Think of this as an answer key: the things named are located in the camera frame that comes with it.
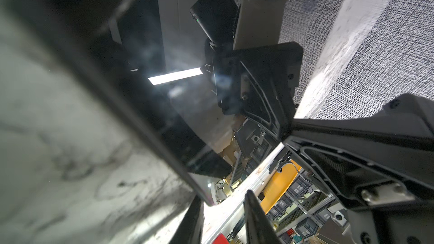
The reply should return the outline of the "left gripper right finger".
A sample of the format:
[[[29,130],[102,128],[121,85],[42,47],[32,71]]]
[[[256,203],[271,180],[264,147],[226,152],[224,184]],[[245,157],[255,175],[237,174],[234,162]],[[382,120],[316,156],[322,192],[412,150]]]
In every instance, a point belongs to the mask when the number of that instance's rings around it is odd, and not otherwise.
[[[252,190],[248,190],[245,194],[244,211],[248,244],[280,244],[278,236]]]

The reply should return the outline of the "black smartphone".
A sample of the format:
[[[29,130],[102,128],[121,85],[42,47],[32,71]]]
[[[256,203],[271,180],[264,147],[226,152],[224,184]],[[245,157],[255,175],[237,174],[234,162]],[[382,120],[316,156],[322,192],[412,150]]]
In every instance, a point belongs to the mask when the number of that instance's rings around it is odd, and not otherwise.
[[[304,50],[280,43],[288,0],[57,0],[96,69],[208,205],[233,171],[238,117],[267,148],[289,136]]]

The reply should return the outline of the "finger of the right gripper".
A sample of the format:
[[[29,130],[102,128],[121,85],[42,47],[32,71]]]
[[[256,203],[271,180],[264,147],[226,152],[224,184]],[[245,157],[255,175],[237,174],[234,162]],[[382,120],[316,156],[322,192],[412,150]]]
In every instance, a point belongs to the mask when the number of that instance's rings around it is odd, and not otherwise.
[[[285,146],[348,213],[357,244],[434,241],[434,152],[351,139],[344,148],[300,137]]]
[[[290,135],[307,132],[381,142],[400,147],[434,149],[433,100],[405,93],[385,104],[371,117],[350,120],[295,119]]]

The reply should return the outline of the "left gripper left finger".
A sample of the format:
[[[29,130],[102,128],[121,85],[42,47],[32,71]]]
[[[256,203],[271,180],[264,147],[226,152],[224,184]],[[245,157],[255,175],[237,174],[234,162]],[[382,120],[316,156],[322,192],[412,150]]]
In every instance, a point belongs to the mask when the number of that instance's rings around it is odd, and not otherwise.
[[[169,244],[200,244],[203,222],[203,201],[195,196]]]

